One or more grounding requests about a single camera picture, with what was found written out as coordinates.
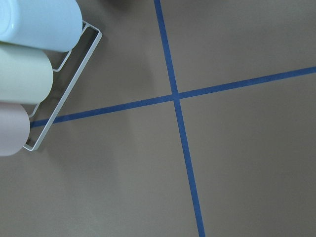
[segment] blue tape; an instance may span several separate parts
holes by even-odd
[[[89,110],[89,111],[84,111],[80,113],[59,116],[59,117],[56,117],[54,123],[65,122],[65,121],[70,121],[70,120],[75,120],[75,119],[82,119],[82,118],[87,118],[87,117],[92,117],[92,116],[97,116],[97,115],[103,115],[103,114],[113,113],[113,112],[122,111],[122,110],[129,110],[129,109],[143,107],[147,105],[160,104],[160,103],[164,103],[168,101],[172,101],[172,95],[166,95],[166,96],[156,97],[156,98],[147,99],[147,100],[135,101],[131,103],[100,108],[96,110]],[[45,126],[47,122],[48,122],[48,119],[34,121],[31,123],[31,127]]]
[[[166,28],[164,24],[162,8],[161,8],[160,0],[154,0],[154,3],[155,3],[155,9],[156,9],[156,14],[157,14],[159,30],[160,30],[162,47],[164,51],[164,56],[166,60],[169,81],[170,81],[170,86],[171,86],[171,91],[172,91],[172,96],[173,96],[173,101],[174,101],[174,108],[175,108],[175,112],[177,116],[178,128],[180,132],[182,150],[183,150],[183,155],[184,155],[184,160],[185,160],[185,165],[186,165],[186,170],[187,170],[187,175],[188,175],[188,180],[189,180],[192,203],[193,203],[194,212],[196,216],[198,235],[200,237],[204,237],[205,231],[204,231],[202,213],[201,213],[201,208],[200,208],[199,200],[198,200],[198,192],[197,192],[196,181],[194,178],[194,172],[193,172],[193,167],[192,167],[192,162],[191,162],[188,138],[187,138],[187,134],[186,134],[185,126],[184,126],[180,98],[179,98],[175,73],[173,69],[172,57],[171,57],[167,32],[166,32]]]
[[[231,90],[235,88],[271,82],[275,80],[303,76],[303,75],[312,74],[312,73],[316,73],[316,67],[304,68],[304,69],[294,70],[294,71],[290,71],[286,73],[279,73],[279,74],[274,74],[274,75],[269,75],[269,76],[264,76],[264,77],[259,77],[259,78],[236,81],[236,82],[223,84],[223,85],[216,85],[216,86],[211,86],[207,88],[181,92],[179,93],[179,97],[180,99],[184,99],[184,98],[205,95],[205,94],[210,94],[210,93],[224,91],[224,90]]]

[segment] cup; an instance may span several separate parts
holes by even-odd
[[[75,0],[0,0],[0,41],[67,52],[81,31]]]
[[[53,69],[43,51],[0,43],[0,102],[37,104],[52,84]]]
[[[30,120],[19,104],[0,103],[0,157],[21,150],[30,135]]]

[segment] white cup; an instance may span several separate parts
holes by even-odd
[[[0,157],[21,150],[30,135],[30,120],[18,104],[0,103]]]
[[[0,43],[0,102],[37,104],[52,84],[53,69],[43,51]]]
[[[81,31],[75,0],[0,0],[0,41],[66,52]]]

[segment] light blue cup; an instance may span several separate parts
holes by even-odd
[[[81,31],[75,0],[0,0],[0,41],[67,52]]]

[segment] white metal rack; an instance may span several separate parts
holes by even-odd
[[[57,106],[55,107],[53,113],[51,114],[50,118],[48,119],[47,124],[45,125],[44,129],[42,130],[42,132],[40,133],[39,137],[37,138],[37,140],[35,141],[34,145],[31,146],[29,144],[25,144],[24,148],[29,150],[29,151],[35,151],[39,148],[39,146],[41,145],[44,137],[46,136],[46,134],[48,133],[50,127],[52,126],[54,120],[56,119],[59,111],[61,110],[62,106],[64,105],[65,101],[67,100],[70,92],[72,91],[72,89],[74,88],[74,85],[76,84],[79,76],[81,75],[82,71],[84,70],[87,62],[89,61],[92,53],[94,52],[95,48],[97,47],[97,45],[99,44],[101,38],[102,38],[102,33],[101,31],[92,26],[91,24],[87,23],[87,22],[83,22],[83,29],[82,29],[82,33],[81,36],[83,35],[83,33],[88,29],[91,28],[94,31],[97,32],[96,37],[93,40],[93,43],[91,44],[89,50],[87,51],[86,55],[84,56],[84,59],[82,60],[81,64],[79,65],[77,71],[75,72],[73,78],[71,79],[67,89],[65,90],[64,94],[62,95],[61,99],[59,100]],[[58,73],[62,70],[62,68],[64,67],[65,63],[67,62],[67,60],[69,59],[70,55],[71,55],[72,51],[70,50],[67,55],[65,56],[65,58],[63,59],[62,63],[60,64],[60,66],[57,69],[53,69],[54,72]],[[33,112],[29,115],[30,118],[34,117],[34,115],[36,114],[38,108],[39,108],[40,104],[37,104],[33,110]]]

